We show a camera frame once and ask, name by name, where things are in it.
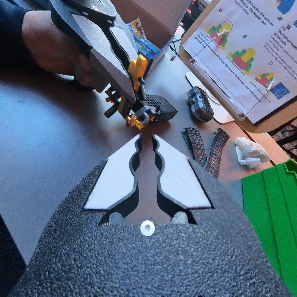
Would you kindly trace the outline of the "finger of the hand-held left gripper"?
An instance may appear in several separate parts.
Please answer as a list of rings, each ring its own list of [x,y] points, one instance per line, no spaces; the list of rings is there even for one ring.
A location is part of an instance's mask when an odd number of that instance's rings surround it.
[[[92,77],[94,88],[98,93],[102,93],[108,84],[111,85],[120,95],[127,98],[131,103],[136,102],[135,91],[132,87],[132,80],[128,74],[128,67],[124,67],[120,59],[116,56],[111,41],[104,35],[98,25],[91,25],[90,20],[83,20],[82,16],[74,17],[80,28],[83,29],[87,37],[91,37],[93,48],[90,51],[89,61],[93,67]],[[126,24],[119,14],[116,16],[114,26],[123,27]]]
[[[120,59],[124,67],[128,67],[132,60],[138,57],[138,50],[134,37],[126,24],[123,27],[110,27],[110,32],[114,38],[113,48],[116,56]]]

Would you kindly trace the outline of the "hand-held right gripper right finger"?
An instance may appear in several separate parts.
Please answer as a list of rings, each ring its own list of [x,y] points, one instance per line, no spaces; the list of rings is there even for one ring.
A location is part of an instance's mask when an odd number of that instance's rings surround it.
[[[159,170],[157,188],[161,197],[182,209],[211,208],[189,158],[156,134],[152,135],[152,143],[155,165]]]

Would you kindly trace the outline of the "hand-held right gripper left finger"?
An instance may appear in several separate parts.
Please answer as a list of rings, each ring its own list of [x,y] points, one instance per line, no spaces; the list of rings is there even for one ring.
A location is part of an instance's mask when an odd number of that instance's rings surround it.
[[[133,211],[139,202],[136,170],[140,165],[142,134],[136,135],[106,160],[85,210]]]

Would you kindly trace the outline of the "yellow perforated beam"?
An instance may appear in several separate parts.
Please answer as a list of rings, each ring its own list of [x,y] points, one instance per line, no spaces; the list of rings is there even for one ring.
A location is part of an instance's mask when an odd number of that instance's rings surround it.
[[[131,60],[128,73],[132,80],[132,87],[135,92],[138,91],[140,85],[145,83],[144,81],[144,73],[147,68],[147,59],[142,55],[139,54],[137,60]]]

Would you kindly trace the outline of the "black perforated brick model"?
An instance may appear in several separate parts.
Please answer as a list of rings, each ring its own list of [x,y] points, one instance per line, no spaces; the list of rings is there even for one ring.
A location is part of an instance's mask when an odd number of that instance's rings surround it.
[[[105,116],[110,118],[119,112],[125,119],[127,127],[136,126],[141,130],[148,124],[171,120],[178,112],[164,97],[145,94],[144,84],[135,92],[135,103],[129,102],[113,87],[107,89],[105,93],[106,102],[113,104],[105,112]]]

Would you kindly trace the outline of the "green storage bin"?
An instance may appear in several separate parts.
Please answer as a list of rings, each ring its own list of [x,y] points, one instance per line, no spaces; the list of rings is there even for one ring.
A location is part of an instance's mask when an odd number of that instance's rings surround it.
[[[242,179],[243,209],[266,257],[297,295],[297,163],[293,159]]]

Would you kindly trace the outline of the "person's left forearm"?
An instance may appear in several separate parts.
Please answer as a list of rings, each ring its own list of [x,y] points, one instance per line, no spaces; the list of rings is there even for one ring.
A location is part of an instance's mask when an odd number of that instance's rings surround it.
[[[0,1],[0,67],[2,70],[36,70],[36,64],[22,36],[28,10],[9,1]]]

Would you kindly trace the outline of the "grey desk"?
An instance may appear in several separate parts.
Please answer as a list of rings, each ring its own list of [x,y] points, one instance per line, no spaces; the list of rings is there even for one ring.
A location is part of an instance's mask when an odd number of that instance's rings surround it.
[[[246,134],[235,122],[212,120],[201,124],[191,117],[187,92],[189,72],[171,49],[146,79],[146,93],[165,97],[177,110],[168,121],[145,129],[127,128],[119,114],[106,118],[110,107],[104,93],[77,92],[61,75],[1,73],[1,216],[27,264],[56,207],[69,191],[101,160],[105,160],[136,134],[142,133],[143,149],[137,169],[139,204],[129,223],[152,218],[170,219],[157,204],[158,169],[151,134],[191,157],[181,131],[197,127],[208,151],[214,132],[230,136],[220,164],[218,180],[242,206],[241,180],[288,159],[267,134]],[[245,137],[260,144],[271,160],[250,169],[237,160],[235,139]]]

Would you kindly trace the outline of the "person's left hand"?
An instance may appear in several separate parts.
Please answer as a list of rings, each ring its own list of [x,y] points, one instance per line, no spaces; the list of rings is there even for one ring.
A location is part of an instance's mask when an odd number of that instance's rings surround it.
[[[93,87],[92,65],[76,43],[54,25],[50,11],[26,12],[21,32],[37,66],[74,76],[80,84]]]

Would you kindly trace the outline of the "colourful instruction booklet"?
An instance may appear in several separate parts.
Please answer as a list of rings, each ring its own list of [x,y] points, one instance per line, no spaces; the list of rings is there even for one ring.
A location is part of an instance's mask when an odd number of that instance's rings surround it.
[[[139,54],[142,54],[147,59],[155,58],[160,49],[147,39],[140,18],[138,17],[128,23],[127,27],[134,37]]]

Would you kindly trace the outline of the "grey tread track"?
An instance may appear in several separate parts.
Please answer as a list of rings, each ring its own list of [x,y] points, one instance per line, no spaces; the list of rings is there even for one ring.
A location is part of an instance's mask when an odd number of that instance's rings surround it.
[[[204,166],[204,169],[215,179],[219,176],[222,151],[228,139],[229,135],[223,129],[218,128]]]
[[[207,161],[207,154],[199,129],[188,127],[184,128],[181,133],[195,161],[204,167]]]

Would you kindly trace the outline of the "dark blue cardboard box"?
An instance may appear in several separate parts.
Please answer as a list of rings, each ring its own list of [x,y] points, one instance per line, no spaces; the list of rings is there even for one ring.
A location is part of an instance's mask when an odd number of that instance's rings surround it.
[[[160,51],[148,59],[145,76],[162,60],[191,0],[111,0],[125,23],[139,18],[147,39]]]

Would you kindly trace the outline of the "person's dark clothed body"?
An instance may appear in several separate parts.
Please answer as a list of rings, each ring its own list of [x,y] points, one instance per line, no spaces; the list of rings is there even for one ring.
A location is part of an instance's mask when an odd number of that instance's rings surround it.
[[[0,296],[6,297],[26,270],[26,263],[17,248],[2,216],[0,217]]]

